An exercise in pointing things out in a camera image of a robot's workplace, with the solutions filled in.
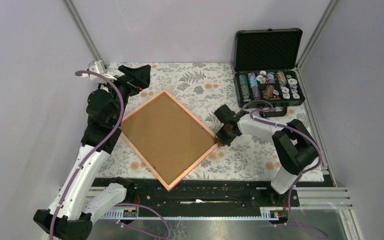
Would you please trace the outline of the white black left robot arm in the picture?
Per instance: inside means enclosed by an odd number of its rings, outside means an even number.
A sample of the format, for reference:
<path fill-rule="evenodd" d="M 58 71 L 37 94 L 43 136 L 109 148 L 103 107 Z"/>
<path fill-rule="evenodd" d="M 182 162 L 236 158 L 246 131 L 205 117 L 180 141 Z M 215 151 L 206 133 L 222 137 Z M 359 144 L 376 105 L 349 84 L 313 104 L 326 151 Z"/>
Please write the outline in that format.
<path fill-rule="evenodd" d="M 98 89 L 87 98 L 87 126 L 73 168 L 54 201 L 48 208 L 37 210 L 33 217 L 51 240 L 85 240 L 94 223 L 112 207 L 119 203 L 128 206 L 135 200 L 134 183 L 114 177 L 103 192 L 86 203 L 99 169 L 122 133 L 120 127 L 129 97 L 147 89 L 151 82 L 150 65 L 121 65 L 118 69 L 121 76 L 92 67 L 75 73 L 96 81 Z"/>

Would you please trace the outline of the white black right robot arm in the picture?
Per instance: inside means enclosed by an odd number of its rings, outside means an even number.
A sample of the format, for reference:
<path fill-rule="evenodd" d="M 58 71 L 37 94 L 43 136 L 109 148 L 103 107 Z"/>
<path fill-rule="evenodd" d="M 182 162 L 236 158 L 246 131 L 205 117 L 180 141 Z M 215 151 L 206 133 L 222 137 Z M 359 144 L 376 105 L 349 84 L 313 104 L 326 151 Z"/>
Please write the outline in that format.
<path fill-rule="evenodd" d="M 214 115 L 222 123 L 215 137 L 221 146 L 230 146 L 235 138 L 249 135 L 270 141 L 276 150 L 280 169 L 270 182 L 267 201 L 273 206 L 281 205 L 289 191 L 302 175 L 317 168 L 323 160 L 320 147 L 298 120 L 281 124 L 265 118 L 266 109 L 250 108 L 232 111 L 227 105 L 215 110 Z"/>

